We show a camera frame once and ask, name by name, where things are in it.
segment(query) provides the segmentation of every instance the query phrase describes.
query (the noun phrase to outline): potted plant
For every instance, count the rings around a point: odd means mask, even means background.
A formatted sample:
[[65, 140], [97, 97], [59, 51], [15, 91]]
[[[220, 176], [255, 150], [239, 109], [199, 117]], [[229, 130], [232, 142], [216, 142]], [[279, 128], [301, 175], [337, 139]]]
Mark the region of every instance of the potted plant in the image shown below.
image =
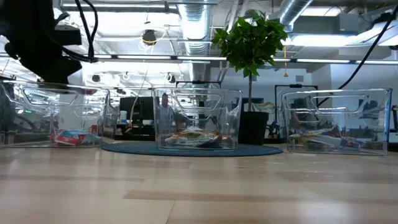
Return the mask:
[[221, 50], [221, 56], [234, 66], [235, 72], [243, 69], [244, 77], [249, 78], [249, 109], [241, 115], [239, 141], [263, 144], [268, 113], [252, 112], [252, 78], [259, 75], [258, 66], [275, 65], [272, 56], [277, 49], [283, 49], [281, 40], [285, 40], [287, 34], [280, 22], [266, 21], [257, 13], [252, 13], [250, 20], [239, 17], [229, 33], [217, 29], [212, 42]]

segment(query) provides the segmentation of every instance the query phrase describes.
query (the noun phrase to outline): black plant pot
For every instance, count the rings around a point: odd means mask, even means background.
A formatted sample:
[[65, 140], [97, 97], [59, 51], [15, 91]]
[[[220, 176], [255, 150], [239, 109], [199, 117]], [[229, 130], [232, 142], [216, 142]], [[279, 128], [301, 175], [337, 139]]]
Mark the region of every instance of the black plant pot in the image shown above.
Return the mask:
[[239, 124], [240, 144], [263, 145], [268, 122], [268, 113], [243, 112]]

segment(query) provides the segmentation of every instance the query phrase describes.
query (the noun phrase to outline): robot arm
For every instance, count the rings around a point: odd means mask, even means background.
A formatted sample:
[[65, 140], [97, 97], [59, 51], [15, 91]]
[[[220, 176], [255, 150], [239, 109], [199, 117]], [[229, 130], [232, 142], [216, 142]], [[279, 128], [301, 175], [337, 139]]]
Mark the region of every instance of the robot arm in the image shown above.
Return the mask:
[[62, 41], [52, 39], [62, 36], [55, 27], [52, 0], [0, 0], [0, 35], [9, 41], [4, 50], [45, 82], [66, 84], [81, 64], [62, 55]]

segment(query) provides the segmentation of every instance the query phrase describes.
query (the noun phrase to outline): candy wrapper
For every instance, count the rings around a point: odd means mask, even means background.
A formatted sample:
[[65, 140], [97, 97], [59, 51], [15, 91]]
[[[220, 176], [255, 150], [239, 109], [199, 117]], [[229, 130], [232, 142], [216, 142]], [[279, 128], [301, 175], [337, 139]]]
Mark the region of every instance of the candy wrapper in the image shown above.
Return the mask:
[[190, 127], [182, 132], [173, 134], [165, 139], [170, 146], [187, 146], [201, 148], [221, 148], [223, 141], [232, 141], [227, 136], [219, 135], [217, 131], [203, 131], [196, 127]]
[[54, 143], [67, 146], [99, 146], [101, 138], [95, 134], [84, 130], [63, 130], [54, 136]]
[[344, 137], [338, 126], [316, 131], [307, 131], [302, 128], [297, 134], [293, 134], [290, 137], [294, 139], [298, 145], [312, 143], [311, 145], [314, 147], [343, 147], [346, 149], [358, 150], [365, 145], [365, 142], [358, 141], [355, 138]]

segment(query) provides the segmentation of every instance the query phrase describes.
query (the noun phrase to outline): person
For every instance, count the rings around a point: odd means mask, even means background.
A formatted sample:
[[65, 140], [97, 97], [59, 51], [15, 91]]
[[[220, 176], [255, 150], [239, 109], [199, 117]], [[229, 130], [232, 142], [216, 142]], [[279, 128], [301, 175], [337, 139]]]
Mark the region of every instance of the person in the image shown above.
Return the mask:
[[166, 93], [162, 95], [162, 104], [159, 110], [157, 122], [160, 126], [160, 133], [168, 136], [175, 132], [174, 111], [169, 106], [169, 96]]

